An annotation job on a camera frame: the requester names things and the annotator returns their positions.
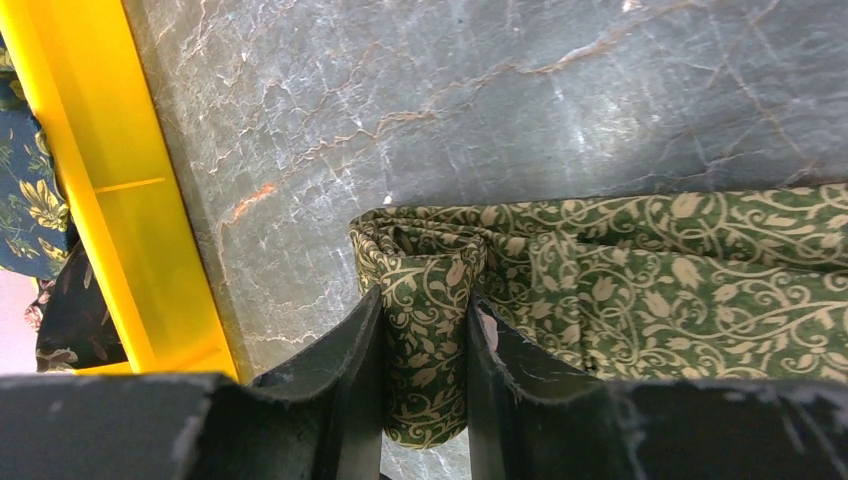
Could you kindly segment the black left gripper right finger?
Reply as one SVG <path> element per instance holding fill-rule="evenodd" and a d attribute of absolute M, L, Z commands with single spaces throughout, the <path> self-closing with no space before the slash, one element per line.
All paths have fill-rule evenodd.
<path fill-rule="evenodd" d="M 847 389 L 809 380 L 605 381 L 467 310 L 476 479 L 843 479 Z"/>

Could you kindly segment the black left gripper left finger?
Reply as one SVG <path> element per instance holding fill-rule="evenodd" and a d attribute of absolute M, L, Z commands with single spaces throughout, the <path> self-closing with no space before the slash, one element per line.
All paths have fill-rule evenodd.
<path fill-rule="evenodd" d="M 382 298 L 242 385 L 218 373 L 1 381 L 5 479 L 375 479 Z"/>

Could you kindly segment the olive green leaf-pattern tie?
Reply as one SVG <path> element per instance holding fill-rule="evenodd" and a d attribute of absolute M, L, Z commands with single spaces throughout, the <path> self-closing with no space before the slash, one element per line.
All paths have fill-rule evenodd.
<path fill-rule="evenodd" d="M 847 187 L 369 211 L 349 235 L 386 319 L 384 430 L 466 426 L 474 291 L 601 379 L 847 379 Z"/>

